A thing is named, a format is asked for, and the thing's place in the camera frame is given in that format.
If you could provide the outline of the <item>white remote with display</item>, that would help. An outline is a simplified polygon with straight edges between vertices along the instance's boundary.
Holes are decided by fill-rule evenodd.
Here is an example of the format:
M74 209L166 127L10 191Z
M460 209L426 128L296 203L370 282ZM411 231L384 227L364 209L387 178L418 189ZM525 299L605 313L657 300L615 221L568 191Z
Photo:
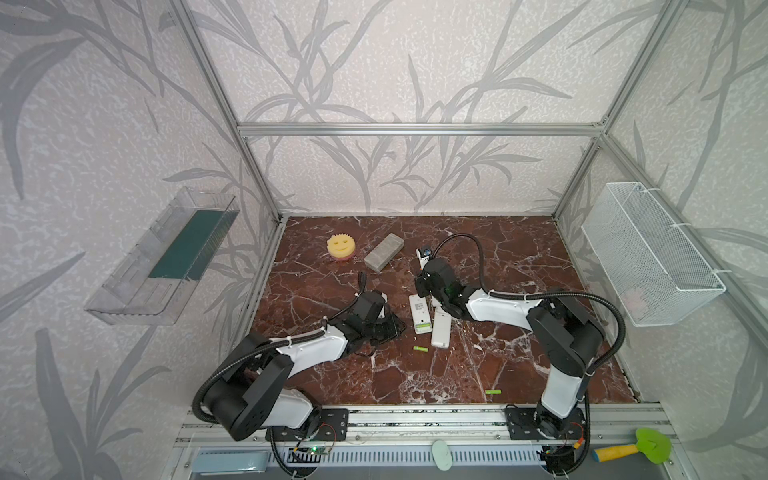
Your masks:
M432 332L432 320L429 306L426 298L417 294L408 297L413 320L414 331L416 334L425 334Z

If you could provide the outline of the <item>white remote with batteries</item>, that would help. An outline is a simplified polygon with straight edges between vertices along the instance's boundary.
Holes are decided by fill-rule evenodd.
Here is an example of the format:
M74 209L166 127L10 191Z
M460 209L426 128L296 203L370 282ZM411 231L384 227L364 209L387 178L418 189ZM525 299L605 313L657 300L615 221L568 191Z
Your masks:
M431 345L439 349L447 349L450 346L452 317L442 307L434 308Z

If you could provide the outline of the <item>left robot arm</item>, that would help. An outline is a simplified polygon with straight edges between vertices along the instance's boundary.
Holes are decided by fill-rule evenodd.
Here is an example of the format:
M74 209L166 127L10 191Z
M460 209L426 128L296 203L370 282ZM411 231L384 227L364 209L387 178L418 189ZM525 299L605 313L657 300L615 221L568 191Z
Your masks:
M323 407L288 380L317 365L345 359L362 347L377 348L400 337L405 323L386 295L359 292L320 328L295 336L248 334L195 393L191 409L200 421L222 426L235 441L269 429L270 440L285 430L307 438L321 429Z

